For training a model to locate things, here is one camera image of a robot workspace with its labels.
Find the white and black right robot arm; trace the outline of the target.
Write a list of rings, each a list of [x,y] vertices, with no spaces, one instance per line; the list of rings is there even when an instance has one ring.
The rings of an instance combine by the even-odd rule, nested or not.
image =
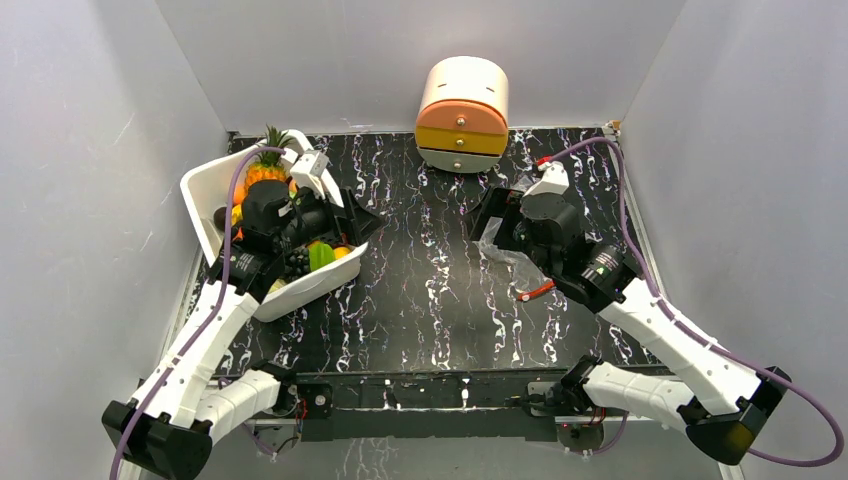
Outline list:
[[[524,397],[526,408],[626,411],[683,432],[719,463],[741,462],[784,386],[689,337],[687,321],[663,313],[621,251],[586,236],[581,214],[563,195],[489,188],[465,217],[470,239],[480,240],[493,218],[500,221],[497,249],[525,255],[568,300],[628,332],[677,377],[663,380],[585,355],[547,392]]]

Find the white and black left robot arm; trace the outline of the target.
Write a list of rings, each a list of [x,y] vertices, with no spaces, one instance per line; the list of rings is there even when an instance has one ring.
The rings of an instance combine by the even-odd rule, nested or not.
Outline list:
[[[111,401],[102,415],[116,448],[111,478],[128,462],[166,479],[194,479],[213,446],[246,420],[264,410],[293,412],[299,400],[293,375],[265,362],[213,394],[206,389],[298,248],[316,240],[359,246],[383,225],[349,188],[334,204],[308,187],[291,196],[287,187],[261,181],[241,211],[209,270],[197,311],[130,399]]]

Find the clear zip bag orange zipper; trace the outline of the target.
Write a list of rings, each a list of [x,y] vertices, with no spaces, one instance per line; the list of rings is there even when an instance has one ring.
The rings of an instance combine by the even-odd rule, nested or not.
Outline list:
[[[514,184],[512,188],[488,188],[507,188],[520,190],[525,193],[529,186],[530,181],[528,179],[522,179],[519,183]],[[478,249],[485,260],[503,266],[508,270],[510,276],[508,288],[510,296],[516,302],[531,302],[551,293],[555,289],[554,282],[545,276],[523,251],[500,250],[493,244],[500,222],[501,220],[499,218],[491,217],[481,239],[479,241],[472,241],[472,244]]]

